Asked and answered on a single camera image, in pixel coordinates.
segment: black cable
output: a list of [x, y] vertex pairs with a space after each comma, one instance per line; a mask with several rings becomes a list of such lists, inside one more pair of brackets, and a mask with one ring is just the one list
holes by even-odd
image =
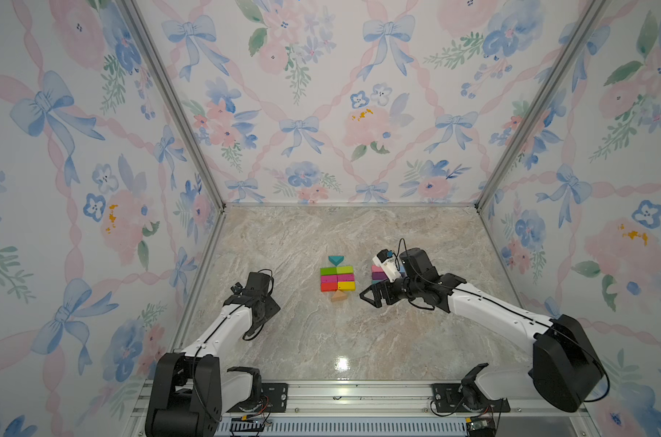
[[451, 416], [451, 415], [453, 415], [454, 413], [457, 412], [457, 410], [459, 409], [459, 407], [461, 407], [461, 404], [462, 404], [463, 402], [464, 402], [464, 398], [462, 397], [461, 400], [459, 401], [459, 403], [457, 404], [457, 406], [454, 407], [454, 409], [452, 410], [451, 413], [449, 413], [449, 414], [439, 414], [439, 413], [436, 413], [436, 412], [432, 409], [432, 404], [435, 403], [435, 400], [432, 399], [432, 400], [430, 401], [430, 411], [432, 412], [432, 414], [434, 414], [434, 415], [436, 415], [436, 416], [438, 416], [438, 417], [449, 417], [449, 416]]
[[[403, 247], [406, 249], [406, 252], [407, 252], [407, 251], [408, 251], [408, 246], [406, 245], [406, 241], [405, 241], [405, 239], [400, 239], [400, 240], [398, 240], [398, 250], [401, 250], [401, 240], [403, 241]], [[598, 371], [601, 372], [601, 374], [603, 374], [603, 375], [605, 376], [605, 379], [606, 379], [606, 382], [607, 382], [607, 390], [605, 391], [605, 394], [603, 394], [603, 395], [602, 395], [601, 397], [599, 397], [599, 398], [595, 398], [595, 399], [592, 399], [592, 400], [590, 400], [590, 401], [583, 401], [583, 402], [585, 402], [585, 403], [593, 403], [593, 402], [601, 401], [602, 399], [606, 398], [607, 395], [609, 395], [610, 381], [609, 381], [609, 375], [607, 375], [607, 371], [605, 370], [605, 367], [602, 365], [602, 363], [599, 362], [599, 360], [598, 360], [597, 358], [595, 358], [595, 355], [594, 355], [594, 354], [588, 352], [588, 350], [587, 350], [585, 347], [581, 346], [577, 341], [575, 341], [574, 339], [570, 338], [570, 337], [567, 336], [566, 334], [563, 334], [561, 331], [557, 330], [557, 329], [554, 328], [554, 327], [550, 327], [550, 326], [548, 326], [548, 325], [546, 325], [546, 324], [544, 324], [544, 323], [541, 323], [539, 320], [535, 320], [535, 319], [532, 319], [532, 318], [530, 318], [530, 317], [527, 317], [526, 315], [521, 314], [521, 313], [519, 313], [519, 312], [517, 312], [517, 311], [515, 311], [515, 310], [512, 310], [512, 309], [506, 307], [505, 305], [501, 305], [500, 303], [498, 303], [498, 302], [496, 302], [496, 301], [493, 301], [492, 299], [489, 299], [489, 298], [486, 297], [486, 296], [483, 296], [483, 295], [478, 294], [478, 293], [470, 292], [470, 291], [468, 291], [468, 290], [464, 290], [464, 289], [461, 289], [461, 288], [458, 288], [458, 287], [448, 287], [448, 286], [446, 286], [446, 285], [442, 285], [442, 284], [438, 284], [438, 283], [433, 283], [432, 281], [425, 279], [425, 277], [423, 277], [423, 276], [418, 272], [418, 270], [415, 268], [415, 266], [413, 266], [413, 261], [411, 261], [410, 257], [407, 257], [407, 256], [406, 256], [406, 258], [408, 259], [408, 262], [411, 263], [411, 268], [413, 268], [413, 270], [416, 272], [416, 275], [418, 275], [418, 276], [419, 276], [423, 281], [425, 281], [426, 283], [430, 283], [430, 284], [433, 284], [433, 285], [437, 285], [438, 287], [443, 287], [443, 288], [447, 288], [447, 289], [450, 289], [450, 290], [457, 290], [457, 291], [460, 291], [460, 292], [469, 293], [469, 294], [472, 294], [472, 295], [474, 295], [474, 296], [477, 296], [477, 297], [479, 297], [479, 298], [481, 298], [481, 299], [485, 299], [486, 301], [489, 301], [489, 302], [491, 302], [491, 303], [493, 303], [493, 304], [495, 304], [495, 305], [497, 305], [497, 306], [503, 308], [504, 310], [508, 310], [508, 311], [512, 312], [513, 314], [517, 314], [518, 316], [520, 316], [520, 317], [522, 317], [522, 318], [525, 318], [525, 319], [529, 320], [530, 322], [540, 324], [541, 326], [543, 326], [543, 327], [545, 327], [545, 328], [547, 328], [547, 329], [551, 329], [551, 330], [554, 331], [555, 333], [557, 333], [557, 334], [559, 334], [559, 335], [565, 337], [566, 339], [568, 339], [568, 341], [570, 341], [570, 342], [573, 343], [574, 345], [578, 346], [578, 347], [580, 348], [580, 350], [582, 350], [583, 352], [585, 352], [586, 354], [588, 354], [588, 356], [589, 356], [590, 358], [593, 359], [593, 365], [597, 368]]]

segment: red block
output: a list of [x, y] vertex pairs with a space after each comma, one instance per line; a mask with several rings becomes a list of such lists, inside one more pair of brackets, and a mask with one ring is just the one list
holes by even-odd
[[336, 292], [337, 283], [322, 283], [320, 285], [321, 292]]

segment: teal triangle block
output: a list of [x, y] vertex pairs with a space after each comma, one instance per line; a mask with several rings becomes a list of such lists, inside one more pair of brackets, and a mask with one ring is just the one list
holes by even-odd
[[345, 257], [328, 257], [328, 261], [332, 262], [337, 267]]

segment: marble floor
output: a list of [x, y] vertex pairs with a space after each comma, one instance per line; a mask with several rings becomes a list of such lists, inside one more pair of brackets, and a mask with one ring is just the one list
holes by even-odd
[[458, 315], [399, 302], [380, 309], [359, 292], [331, 303], [320, 292], [320, 267], [344, 255], [361, 291], [381, 249], [424, 249], [440, 273], [452, 272], [517, 304], [474, 208], [227, 208], [225, 224], [188, 329], [187, 344], [207, 328], [249, 271], [274, 271], [282, 310], [256, 340], [238, 342], [229, 366], [255, 367], [266, 380], [461, 379], [477, 363], [523, 362], [527, 356], [498, 334]]

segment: wall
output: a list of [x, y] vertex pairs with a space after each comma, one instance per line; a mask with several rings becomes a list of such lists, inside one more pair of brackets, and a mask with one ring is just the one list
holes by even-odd
[[474, 202], [587, 1], [137, 3], [225, 200], [309, 204]]
[[215, 220], [171, 127], [109, 0], [0, 1], [0, 435], [121, 434]]
[[484, 217], [525, 307], [586, 328], [602, 433], [661, 436], [661, 0], [612, 2], [560, 93]]

